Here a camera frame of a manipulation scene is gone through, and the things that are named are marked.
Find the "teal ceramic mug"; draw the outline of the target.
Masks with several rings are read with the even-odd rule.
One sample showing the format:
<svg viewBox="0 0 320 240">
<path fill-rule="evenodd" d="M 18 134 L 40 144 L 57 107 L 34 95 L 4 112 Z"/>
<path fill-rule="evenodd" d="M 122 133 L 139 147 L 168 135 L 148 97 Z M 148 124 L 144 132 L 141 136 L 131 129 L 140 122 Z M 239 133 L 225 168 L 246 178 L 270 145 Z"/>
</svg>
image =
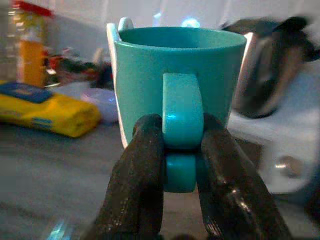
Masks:
<svg viewBox="0 0 320 240">
<path fill-rule="evenodd" d="M 116 93 L 128 145 L 143 116 L 162 117 L 169 153 L 164 190 L 191 193 L 204 114 L 229 121 L 247 40 L 220 30 L 186 27 L 133 28 L 119 32 Z"/>
</svg>

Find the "steel appliance jug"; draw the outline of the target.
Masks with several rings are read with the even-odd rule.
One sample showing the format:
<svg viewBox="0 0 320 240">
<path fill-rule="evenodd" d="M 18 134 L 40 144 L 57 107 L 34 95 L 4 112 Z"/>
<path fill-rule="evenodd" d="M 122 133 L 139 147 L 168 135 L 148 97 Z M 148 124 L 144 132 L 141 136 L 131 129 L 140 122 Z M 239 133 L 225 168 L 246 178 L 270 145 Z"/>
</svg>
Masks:
<svg viewBox="0 0 320 240">
<path fill-rule="evenodd" d="M 305 32 L 313 21 L 310 16 L 296 15 L 285 20 L 247 18 L 222 26 L 222 30 L 243 35 L 247 40 L 233 111 L 260 119 L 278 110 L 303 65 L 320 59 L 320 46 Z"/>
</svg>

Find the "small lavender plastic bowl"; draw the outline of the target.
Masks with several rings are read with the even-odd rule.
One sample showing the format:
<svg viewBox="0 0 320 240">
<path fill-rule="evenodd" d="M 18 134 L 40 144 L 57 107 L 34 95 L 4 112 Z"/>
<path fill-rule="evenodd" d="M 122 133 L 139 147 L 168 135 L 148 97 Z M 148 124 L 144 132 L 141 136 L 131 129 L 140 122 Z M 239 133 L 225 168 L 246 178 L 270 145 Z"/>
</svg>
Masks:
<svg viewBox="0 0 320 240">
<path fill-rule="evenodd" d="M 101 121 L 104 124 L 113 124 L 119 120 L 115 92 L 102 88 L 89 88 L 81 96 L 85 102 L 97 106 Z"/>
</svg>

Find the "red printed food packet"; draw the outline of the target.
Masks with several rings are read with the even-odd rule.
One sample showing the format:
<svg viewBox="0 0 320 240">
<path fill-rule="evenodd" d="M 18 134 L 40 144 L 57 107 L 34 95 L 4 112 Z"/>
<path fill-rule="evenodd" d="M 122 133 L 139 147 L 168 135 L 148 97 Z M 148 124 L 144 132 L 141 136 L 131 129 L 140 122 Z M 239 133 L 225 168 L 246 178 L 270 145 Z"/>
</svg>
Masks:
<svg viewBox="0 0 320 240">
<path fill-rule="evenodd" d="M 65 48 L 62 54 L 48 56 L 44 66 L 46 87 L 85 82 L 90 88 L 114 89 L 112 64 L 104 48 L 97 48 L 90 61 Z"/>
</svg>

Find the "yellow plastic food package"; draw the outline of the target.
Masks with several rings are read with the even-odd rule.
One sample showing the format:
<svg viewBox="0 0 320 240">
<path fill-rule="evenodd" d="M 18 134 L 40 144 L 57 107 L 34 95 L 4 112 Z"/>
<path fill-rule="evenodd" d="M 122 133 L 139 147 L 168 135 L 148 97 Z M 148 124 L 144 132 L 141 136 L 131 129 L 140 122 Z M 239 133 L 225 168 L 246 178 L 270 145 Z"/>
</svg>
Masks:
<svg viewBox="0 0 320 240">
<path fill-rule="evenodd" d="M 32 103 L 0 94 L 0 122 L 78 138 L 101 120 L 94 104 L 53 93 L 43 103 Z"/>
</svg>

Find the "white kitchen appliance with screen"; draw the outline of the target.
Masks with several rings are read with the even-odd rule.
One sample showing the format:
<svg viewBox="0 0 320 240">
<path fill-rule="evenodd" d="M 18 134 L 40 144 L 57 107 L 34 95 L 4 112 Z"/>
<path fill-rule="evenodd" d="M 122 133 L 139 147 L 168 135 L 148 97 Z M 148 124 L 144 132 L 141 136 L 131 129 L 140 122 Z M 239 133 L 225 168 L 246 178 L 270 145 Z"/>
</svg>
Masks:
<svg viewBox="0 0 320 240">
<path fill-rule="evenodd" d="M 232 112 L 228 130 L 263 147 L 258 171 L 271 193 L 304 189 L 320 166 L 320 76 L 301 73 L 269 117 L 248 119 Z"/>
</svg>

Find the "dark blue flat box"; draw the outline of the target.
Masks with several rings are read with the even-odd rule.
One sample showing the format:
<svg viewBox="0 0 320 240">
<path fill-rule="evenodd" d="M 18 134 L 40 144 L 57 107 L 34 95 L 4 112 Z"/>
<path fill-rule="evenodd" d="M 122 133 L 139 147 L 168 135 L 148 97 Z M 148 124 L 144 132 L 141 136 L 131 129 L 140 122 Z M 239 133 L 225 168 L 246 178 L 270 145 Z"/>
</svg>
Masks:
<svg viewBox="0 0 320 240">
<path fill-rule="evenodd" d="M 46 89 L 18 82 L 0 84 L 0 94 L 35 104 L 41 104 L 53 96 Z"/>
</svg>

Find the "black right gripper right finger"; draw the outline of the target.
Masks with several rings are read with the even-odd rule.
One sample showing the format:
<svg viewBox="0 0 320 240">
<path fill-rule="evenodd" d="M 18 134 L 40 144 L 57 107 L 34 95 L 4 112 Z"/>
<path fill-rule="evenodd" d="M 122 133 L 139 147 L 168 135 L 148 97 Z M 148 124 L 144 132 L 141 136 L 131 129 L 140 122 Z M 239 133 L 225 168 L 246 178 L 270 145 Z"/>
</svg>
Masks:
<svg viewBox="0 0 320 240">
<path fill-rule="evenodd" d="M 208 240 L 293 240 L 254 164 L 223 124 L 208 113 L 196 181 Z"/>
</svg>

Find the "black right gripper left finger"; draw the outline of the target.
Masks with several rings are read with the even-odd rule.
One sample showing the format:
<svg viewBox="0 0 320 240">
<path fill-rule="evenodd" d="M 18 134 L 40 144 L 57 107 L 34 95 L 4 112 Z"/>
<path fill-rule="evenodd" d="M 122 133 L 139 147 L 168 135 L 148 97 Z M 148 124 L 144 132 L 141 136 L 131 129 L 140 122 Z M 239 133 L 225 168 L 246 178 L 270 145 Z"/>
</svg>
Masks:
<svg viewBox="0 0 320 240">
<path fill-rule="evenodd" d="M 159 240 L 163 221 L 162 118 L 140 118 L 115 164 L 103 205 L 82 240 Z"/>
</svg>

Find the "red-capped bottle with orange label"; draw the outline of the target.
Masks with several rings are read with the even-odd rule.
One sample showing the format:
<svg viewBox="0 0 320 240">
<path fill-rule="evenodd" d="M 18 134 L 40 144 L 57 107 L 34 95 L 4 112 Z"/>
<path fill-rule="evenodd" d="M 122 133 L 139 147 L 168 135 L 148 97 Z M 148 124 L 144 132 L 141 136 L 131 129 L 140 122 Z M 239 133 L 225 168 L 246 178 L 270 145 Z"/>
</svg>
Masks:
<svg viewBox="0 0 320 240">
<path fill-rule="evenodd" d="M 53 13 L 26 0 L 11 0 L 8 11 L 8 76 L 19 83 L 44 88 Z"/>
</svg>

